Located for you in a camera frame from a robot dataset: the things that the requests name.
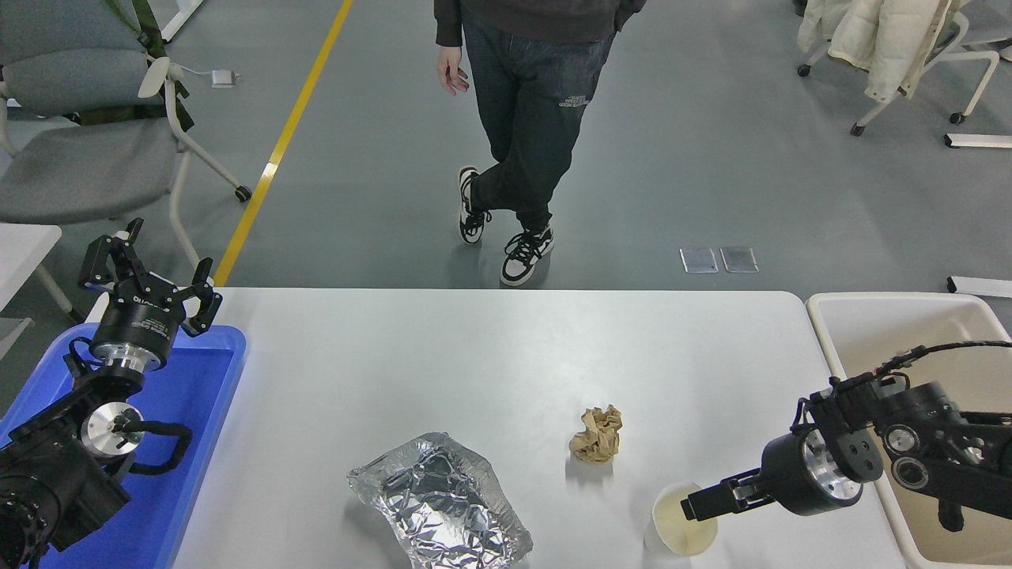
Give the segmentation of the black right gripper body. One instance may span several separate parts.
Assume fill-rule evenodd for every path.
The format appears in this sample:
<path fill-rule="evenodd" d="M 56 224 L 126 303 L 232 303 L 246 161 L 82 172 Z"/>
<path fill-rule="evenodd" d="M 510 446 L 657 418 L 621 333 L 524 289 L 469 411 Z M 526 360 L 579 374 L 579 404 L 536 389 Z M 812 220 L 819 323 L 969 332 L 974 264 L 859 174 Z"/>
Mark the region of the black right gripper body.
<path fill-rule="evenodd" d="M 810 430 L 782 435 L 766 444 L 761 457 L 763 491 L 792 514 L 811 516 L 831 509 L 829 495 L 814 481 L 803 457 Z"/>

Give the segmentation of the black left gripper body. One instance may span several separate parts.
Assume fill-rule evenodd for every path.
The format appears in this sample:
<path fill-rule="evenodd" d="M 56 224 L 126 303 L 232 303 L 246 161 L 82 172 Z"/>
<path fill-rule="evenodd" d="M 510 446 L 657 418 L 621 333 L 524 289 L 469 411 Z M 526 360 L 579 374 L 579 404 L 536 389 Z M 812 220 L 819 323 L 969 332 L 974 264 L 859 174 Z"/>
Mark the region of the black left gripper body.
<path fill-rule="evenodd" d="M 146 363 L 166 363 L 184 315 L 175 288 L 160 275 L 112 284 L 91 340 L 91 356 L 111 360 L 116 349 L 130 347 L 147 353 Z"/>

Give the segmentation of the person's right hand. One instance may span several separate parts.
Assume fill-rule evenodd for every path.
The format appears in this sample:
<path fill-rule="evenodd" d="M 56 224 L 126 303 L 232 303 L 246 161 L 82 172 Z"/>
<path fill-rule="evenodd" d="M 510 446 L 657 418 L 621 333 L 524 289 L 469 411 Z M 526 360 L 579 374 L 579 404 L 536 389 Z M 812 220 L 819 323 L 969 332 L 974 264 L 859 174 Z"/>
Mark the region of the person's right hand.
<path fill-rule="evenodd" d="M 451 95 L 470 90 L 469 75 L 460 67 L 463 60 L 462 47 L 442 47 L 437 54 L 436 72 L 440 85 Z"/>

